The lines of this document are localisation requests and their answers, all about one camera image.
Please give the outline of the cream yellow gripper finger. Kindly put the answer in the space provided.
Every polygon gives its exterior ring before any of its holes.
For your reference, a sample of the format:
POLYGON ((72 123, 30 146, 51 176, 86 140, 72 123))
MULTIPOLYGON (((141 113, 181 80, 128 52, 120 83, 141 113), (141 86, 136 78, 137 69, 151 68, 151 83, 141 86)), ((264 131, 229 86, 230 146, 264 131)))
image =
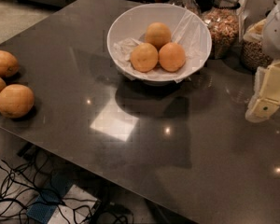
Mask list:
POLYGON ((280 108, 280 61, 259 67, 255 74, 254 95, 245 112, 250 122, 263 122, 280 108))

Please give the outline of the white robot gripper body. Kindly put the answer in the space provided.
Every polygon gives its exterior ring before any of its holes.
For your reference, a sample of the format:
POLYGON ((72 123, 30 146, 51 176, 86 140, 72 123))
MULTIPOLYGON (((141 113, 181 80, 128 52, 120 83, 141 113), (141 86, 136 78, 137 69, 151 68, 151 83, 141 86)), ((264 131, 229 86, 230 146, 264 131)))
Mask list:
POLYGON ((263 53, 280 60, 280 1, 266 17, 262 37, 263 53))

